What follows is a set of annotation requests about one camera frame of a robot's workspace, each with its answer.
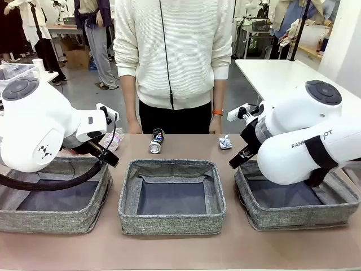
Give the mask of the person's left hand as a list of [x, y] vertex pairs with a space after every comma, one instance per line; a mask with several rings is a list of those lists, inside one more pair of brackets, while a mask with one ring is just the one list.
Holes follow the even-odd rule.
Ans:
[[210, 134], [222, 134], [222, 116], [213, 115], [210, 125], [209, 125]]

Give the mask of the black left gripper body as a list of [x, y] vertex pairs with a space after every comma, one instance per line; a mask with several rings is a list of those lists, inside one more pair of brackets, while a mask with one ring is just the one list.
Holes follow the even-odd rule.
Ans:
[[98, 158], [98, 159], [104, 159], [105, 158], [105, 149], [100, 144], [88, 141], [87, 142], [87, 151], [90, 155]]

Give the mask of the person's right hand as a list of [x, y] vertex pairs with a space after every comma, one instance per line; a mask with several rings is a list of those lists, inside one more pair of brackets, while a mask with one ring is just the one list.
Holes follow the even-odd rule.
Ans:
[[128, 133], [142, 134], [142, 128], [137, 118], [128, 119]]

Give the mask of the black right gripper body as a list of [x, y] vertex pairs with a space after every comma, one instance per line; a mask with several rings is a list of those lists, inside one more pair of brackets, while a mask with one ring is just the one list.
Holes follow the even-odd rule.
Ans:
[[258, 120], [253, 120], [245, 126], [245, 129], [241, 132], [242, 139], [248, 144], [249, 149], [259, 150], [261, 142], [256, 136], [256, 125]]

